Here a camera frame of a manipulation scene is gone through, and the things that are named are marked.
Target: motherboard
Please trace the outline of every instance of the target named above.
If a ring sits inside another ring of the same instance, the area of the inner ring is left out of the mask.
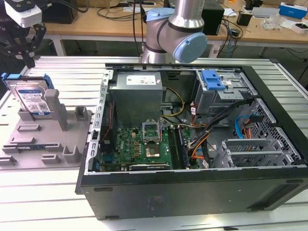
[[[187,145],[192,138],[188,128],[118,128],[116,149],[103,154],[102,171],[180,169],[188,165]]]

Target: green circuit board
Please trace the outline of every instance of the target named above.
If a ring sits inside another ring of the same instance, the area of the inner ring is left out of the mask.
[[[188,129],[182,129],[184,142],[191,141]],[[147,137],[156,136],[155,128],[147,129]],[[118,128],[113,164],[167,164],[172,169],[167,128],[162,128],[159,144],[144,144],[142,128]]]

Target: floor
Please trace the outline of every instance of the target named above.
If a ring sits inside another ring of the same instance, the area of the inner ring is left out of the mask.
[[[136,47],[133,42],[113,42],[113,41],[70,41],[64,42],[67,55],[81,56],[137,56]],[[249,58],[259,59],[260,47],[238,47],[233,58]],[[308,52],[303,52],[303,49],[293,49],[293,52],[298,57],[292,55],[287,49],[283,48],[268,48],[264,58],[277,59],[296,79],[300,77],[308,63],[304,62],[308,58]],[[208,57],[210,46],[207,47],[202,57]],[[56,55],[53,44],[50,40],[44,40],[40,48],[36,52],[37,55]],[[227,58],[226,53],[221,53],[220,58]],[[16,60],[10,56],[0,53],[0,73],[19,73],[24,67],[21,60]],[[303,75],[300,83],[303,86],[308,84],[308,71]],[[6,92],[5,86],[0,82],[0,98]]]

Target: blue plastic clip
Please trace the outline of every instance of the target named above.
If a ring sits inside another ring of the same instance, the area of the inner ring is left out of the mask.
[[[203,81],[206,84],[208,90],[225,90],[226,86],[222,84],[220,76],[215,71],[203,70],[202,72]]]
[[[51,79],[50,79],[50,77],[48,75],[44,74],[43,75],[43,79],[46,81],[46,84],[47,84],[49,89],[54,89],[52,81],[51,81]]]
[[[10,75],[8,75],[7,73],[2,73],[1,77],[2,77],[2,82],[4,83],[6,88],[8,90],[10,90],[10,88],[8,87],[8,85],[6,84],[5,81],[6,80],[16,80],[16,79],[19,79],[21,77],[21,74],[10,74]]]
[[[7,79],[7,77],[8,77],[9,75],[7,74],[7,73],[2,73],[2,75],[1,75],[1,77],[2,77],[2,82],[4,83],[4,85],[6,86],[6,88],[7,89],[9,89],[8,88],[8,85],[6,85],[6,79]]]

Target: blue box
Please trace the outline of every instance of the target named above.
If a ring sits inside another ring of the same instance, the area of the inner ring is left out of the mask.
[[[213,70],[203,70],[201,72],[203,81],[208,90],[225,90],[226,86],[222,84],[220,76]]]
[[[299,18],[299,19],[302,19],[303,17],[305,17],[307,14],[307,10],[308,10],[307,7],[305,6],[297,6],[297,5],[292,5],[292,4],[288,4],[285,2],[282,2],[279,8],[280,8],[280,11],[279,11],[280,15],[289,16],[293,18]]]

